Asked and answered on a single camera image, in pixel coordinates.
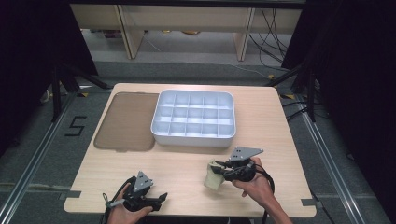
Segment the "white plastic organizer tray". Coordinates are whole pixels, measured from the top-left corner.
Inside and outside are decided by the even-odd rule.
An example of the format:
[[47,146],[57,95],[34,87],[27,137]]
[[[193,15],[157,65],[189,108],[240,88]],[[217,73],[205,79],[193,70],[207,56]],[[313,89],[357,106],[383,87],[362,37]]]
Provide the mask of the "white plastic organizer tray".
[[236,131],[233,96],[224,91],[162,91],[151,131],[162,145],[228,147]]

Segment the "gray carpet floor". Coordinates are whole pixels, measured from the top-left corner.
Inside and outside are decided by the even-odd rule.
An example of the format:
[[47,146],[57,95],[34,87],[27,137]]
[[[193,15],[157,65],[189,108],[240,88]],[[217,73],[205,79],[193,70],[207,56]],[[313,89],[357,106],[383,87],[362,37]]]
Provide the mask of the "gray carpet floor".
[[[210,63],[95,62],[95,64],[100,75],[99,79],[110,85],[135,82],[263,86],[269,81],[269,75],[279,77],[283,74],[282,71],[257,64],[237,66]],[[276,87],[278,93],[291,94],[292,82],[293,78],[290,78],[279,84]],[[64,196],[73,184],[110,94],[110,91],[97,88],[81,78],[78,78],[78,84],[91,86],[80,91],[87,92],[88,95],[76,97],[68,108],[11,223],[99,223],[100,215],[69,214],[63,209]],[[282,105],[295,102],[293,99],[282,97],[280,101]],[[284,106],[285,116],[298,110],[300,107],[297,105]],[[316,105],[315,112],[321,135],[367,223],[390,223],[359,167],[347,157],[347,148],[332,124],[332,118],[327,114],[326,108],[323,105]],[[80,136],[67,136],[78,131],[69,127],[75,116],[86,117],[75,123],[84,126],[84,129]],[[51,118],[52,101],[48,101],[33,113],[18,136],[19,144],[9,148],[0,158],[0,203],[7,199],[13,185],[22,175],[49,128]],[[289,126],[308,185],[329,214],[318,207],[314,217],[293,217],[293,222],[331,223],[330,218],[332,218],[335,223],[351,223],[302,115],[291,119]]]

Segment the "floor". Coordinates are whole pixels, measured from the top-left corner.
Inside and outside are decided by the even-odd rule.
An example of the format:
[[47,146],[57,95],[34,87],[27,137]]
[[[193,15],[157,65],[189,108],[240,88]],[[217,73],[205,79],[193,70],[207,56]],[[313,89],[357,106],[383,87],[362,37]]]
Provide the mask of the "floor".
[[[170,66],[171,69],[174,67],[177,69],[175,64],[191,64],[194,66],[214,64],[223,67],[230,66],[235,70],[269,79],[268,73],[265,73],[268,68],[275,67],[282,70],[279,68],[280,62],[261,53],[252,39],[248,41],[245,60],[238,62],[232,34],[202,32],[198,35],[186,35],[180,31],[148,31],[145,33],[137,57],[130,60],[127,58],[120,38],[105,38],[102,32],[92,32],[90,30],[82,30],[81,32],[100,71],[103,71],[108,63],[159,63],[166,67]],[[252,34],[252,38],[259,44],[262,43],[262,37],[265,38],[265,36]],[[291,35],[279,35],[278,38],[282,44],[287,46]],[[276,41],[271,36],[267,40],[270,45],[276,46]],[[278,49],[268,46],[265,48],[278,59],[282,59],[281,52]],[[286,104],[304,99],[303,95],[293,95],[288,98],[292,94],[290,91],[292,81],[293,78],[278,87],[281,103],[285,105],[285,115],[291,115],[302,109],[299,104],[286,106]],[[70,106],[75,108],[75,111],[79,111],[86,106],[100,108],[104,106],[107,97],[108,93],[106,92],[92,94],[92,99],[94,99],[94,102],[100,102],[99,105],[86,105],[87,102],[83,102],[83,98],[77,97]],[[94,110],[90,113],[90,118],[93,118],[90,122],[95,123],[101,113]],[[41,147],[42,136],[45,136],[46,131],[52,128],[51,124],[47,122],[50,115],[50,104],[43,104],[35,112],[27,125],[26,131],[21,134],[24,136],[24,141],[21,141],[18,146],[9,150],[1,158],[0,202],[9,199],[8,194],[19,181],[19,177],[27,172],[25,168],[29,166],[30,159],[35,156],[35,149]],[[364,181],[359,168],[351,158],[346,156],[347,148],[345,148],[333,127],[326,109],[323,106],[316,107],[317,122],[315,123],[312,123],[305,113],[297,115],[298,117],[290,119],[290,131],[297,146],[308,185],[315,196],[318,197],[318,213],[312,218],[294,218],[293,222],[390,223],[370,187]],[[50,150],[42,163],[38,164],[37,174],[30,183],[23,199],[19,202],[19,208],[11,212],[11,215],[13,215],[11,223],[27,221],[43,223],[49,222],[50,217],[58,217],[59,221],[51,219],[51,222],[57,223],[93,223],[98,220],[97,215],[71,216],[62,210],[62,197],[65,197],[67,190],[70,188],[70,183],[73,182],[74,173],[78,171],[78,166],[68,164],[67,161],[76,160],[78,164],[78,160],[82,160],[85,151],[77,150],[73,146],[78,145],[83,149],[89,143],[92,137],[90,134],[93,130],[94,127],[87,127],[86,132],[88,133],[81,136],[76,143],[70,143],[70,140],[57,139],[57,136],[50,140],[51,148],[54,149]],[[66,147],[68,149],[64,151],[56,150],[56,148],[65,149]],[[60,157],[67,157],[68,160],[62,160]],[[56,209],[49,213],[48,209],[52,207]]]

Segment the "wooden table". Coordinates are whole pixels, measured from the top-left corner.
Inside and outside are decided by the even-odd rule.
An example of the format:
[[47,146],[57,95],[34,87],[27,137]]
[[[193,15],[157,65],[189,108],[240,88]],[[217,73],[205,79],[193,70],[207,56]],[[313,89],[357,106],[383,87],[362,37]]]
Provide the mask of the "wooden table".
[[[231,146],[172,147],[156,143],[148,151],[126,152],[94,146],[93,139],[117,92],[159,93],[166,89],[231,93],[236,120],[236,135]],[[242,198],[242,190],[230,182],[224,182],[219,190],[204,186],[207,164],[213,159],[227,161],[236,146],[264,149],[259,157],[275,180],[276,197],[289,216],[313,217],[316,214],[315,206],[302,204],[302,199],[312,197],[275,89],[124,83],[114,87],[71,188],[81,194],[78,198],[67,198],[64,209],[70,213],[103,213],[102,194],[112,198],[127,178],[141,170],[154,182],[148,197],[157,198],[168,192],[161,210],[151,213],[153,216],[262,217],[262,207],[249,197]]]

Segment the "human hand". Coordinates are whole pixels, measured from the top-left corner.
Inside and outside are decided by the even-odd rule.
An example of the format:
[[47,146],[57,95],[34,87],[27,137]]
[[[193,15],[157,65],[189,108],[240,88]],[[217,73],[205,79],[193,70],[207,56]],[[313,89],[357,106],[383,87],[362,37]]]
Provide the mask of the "human hand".
[[[251,158],[257,165],[258,171],[263,171],[262,162],[257,157]],[[280,203],[277,201],[274,193],[271,189],[268,179],[259,173],[256,173],[252,180],[249,182],[242,182],[239,180],[233,180],[233,185],[239,189],[242,189],[242,197],[250,196],[265,211],[274,219],[275,223],[290,224],[291,220],[285,213]]]
[[[122,199],[122,195],[125,190],[127,190],[127,184],[122,191],[120,192],[119,196],[117,197],[117,201]],[[110,215],[108,217],[108,224],[135,224],[137,223],[140,218],[145,217],[148,213],[152,211],[152,207],[144,207],[136,212],[131,212],[124,207],[123,204],[118,204],[113,209],[111,209]]]
[[[260,159],[257,157],[252,157],[251,159],[256,165],[258,165],[256,166],[256,169],[262,171],[262,162]],[[253,179],[249,182],[234,180],[233,185],[243,190],[242,197],[249,195],[250,198],[264,208],[266,207],[267,202],[271,202],[275,198],[268,179],[259,173],[256,173]]]

